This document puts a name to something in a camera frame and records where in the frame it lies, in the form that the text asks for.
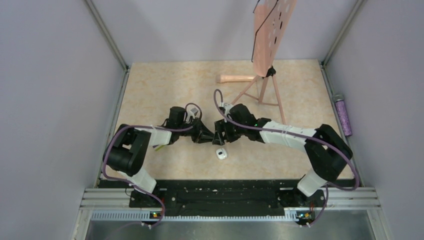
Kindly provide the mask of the purple and wood blocks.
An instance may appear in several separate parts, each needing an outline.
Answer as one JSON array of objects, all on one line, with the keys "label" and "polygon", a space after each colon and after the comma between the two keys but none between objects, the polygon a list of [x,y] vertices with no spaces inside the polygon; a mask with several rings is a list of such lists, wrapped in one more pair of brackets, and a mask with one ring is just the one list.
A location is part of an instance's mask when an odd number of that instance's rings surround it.
[{"label": "purple and wood blocks", "polygon": [[154,147],[154,150],[157,152],[159,150],[161,150],[162,148],[164,148],[166,145],[157,145]]}]

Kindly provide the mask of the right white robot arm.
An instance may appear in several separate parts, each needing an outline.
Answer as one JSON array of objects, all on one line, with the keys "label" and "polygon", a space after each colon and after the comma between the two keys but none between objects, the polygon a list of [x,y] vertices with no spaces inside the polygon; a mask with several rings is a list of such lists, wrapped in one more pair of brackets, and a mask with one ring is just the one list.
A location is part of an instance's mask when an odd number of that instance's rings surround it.
[{"label": "right white robot arm", "polygon": [[244,136],[253,142],[282,145],[307,155],[311,169],[299,180],[293,192],[293,200],[299,206],[307,206],[320,187],[334,182],[353,156],[350,147],[328,124],[302,128],[269,118],[255,118],[241,103],[222,102],[217,109],[224,119],[215,123],[216,145],[232,143]]}]

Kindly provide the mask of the purple glitter bottle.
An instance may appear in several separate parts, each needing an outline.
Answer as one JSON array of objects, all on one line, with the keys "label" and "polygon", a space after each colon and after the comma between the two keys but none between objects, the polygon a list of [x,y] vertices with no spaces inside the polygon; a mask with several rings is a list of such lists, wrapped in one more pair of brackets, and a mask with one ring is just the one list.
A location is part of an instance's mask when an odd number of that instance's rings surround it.
[{"label": "purple glitter bottle", "polygon": [[336,112],[338,115],[338,119],[340,121],[343,134],[346,137],[350,137],[353,133],[352,133],[352,128],[351,128],[344,97],[341,94],[336,94],[332,98],[333,98],[334,106],[336,108]]}]

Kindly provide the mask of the white earbud charging case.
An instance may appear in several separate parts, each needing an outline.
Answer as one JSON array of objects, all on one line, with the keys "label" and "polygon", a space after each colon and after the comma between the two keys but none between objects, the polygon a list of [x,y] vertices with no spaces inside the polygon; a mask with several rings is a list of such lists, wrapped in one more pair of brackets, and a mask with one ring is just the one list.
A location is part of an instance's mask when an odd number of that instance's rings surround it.
[{"label": "white earbud charging case", "polygon": [[215,153],[219,160],[225,160],[228,158],[228,153],[224,148],[217,149]]}]

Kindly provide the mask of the pink music stand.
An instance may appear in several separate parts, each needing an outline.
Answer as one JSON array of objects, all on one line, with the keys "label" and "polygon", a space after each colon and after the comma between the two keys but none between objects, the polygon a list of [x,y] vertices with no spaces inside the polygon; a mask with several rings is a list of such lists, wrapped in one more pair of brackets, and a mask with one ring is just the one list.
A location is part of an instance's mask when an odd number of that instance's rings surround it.
[{"label": "pink music stand", "polygon": [[[260,105],[278,107],[283,124],[287,121],[277,84],[274,60],[296,4],[296,0],[258,0],[252,11],[254,22],[251,62],[255,76],[222,74],[216,76],[217,83],[249,82],[231,104],[234,105],[242,96],[248,96]],[[264,102],[269,78],[272,79],[277,103]]]}]

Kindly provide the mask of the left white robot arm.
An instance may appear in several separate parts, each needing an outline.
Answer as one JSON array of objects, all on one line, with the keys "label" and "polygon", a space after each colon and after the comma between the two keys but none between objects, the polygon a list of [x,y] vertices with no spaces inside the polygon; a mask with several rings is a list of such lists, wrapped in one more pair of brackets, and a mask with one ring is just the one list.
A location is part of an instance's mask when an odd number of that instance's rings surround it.
[{"label": "left white robot arm", "polygon": [[141,200],[149,207],[163,208],[156,180],[143,168],[149,147],[174,144],[180,137],[189,137],[195,144],[211,143],[214,132],[202,121],[198,105],[194,113],[186,107],[173,106],[163,124],[122,124],[107,145],[102,157],[102,174],[108,180],[122,181],[141,193]]}]

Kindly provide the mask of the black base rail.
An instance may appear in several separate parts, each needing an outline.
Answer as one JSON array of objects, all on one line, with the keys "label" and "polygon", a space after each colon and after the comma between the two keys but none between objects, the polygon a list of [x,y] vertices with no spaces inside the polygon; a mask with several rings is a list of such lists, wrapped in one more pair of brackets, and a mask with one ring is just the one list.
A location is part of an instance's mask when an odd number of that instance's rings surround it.
[{"label": "black base rail", "polygon": [[98,187],[124,188],[130,208],[165,206],[166,217],[267,217],[284,216],[288,208],[304,208],[310,217],[325,202],[325,192],[306,197],[296,189],[297,180],[159,180],[153,190],[158,199],[134,191],[129,184],[101,180]]}]

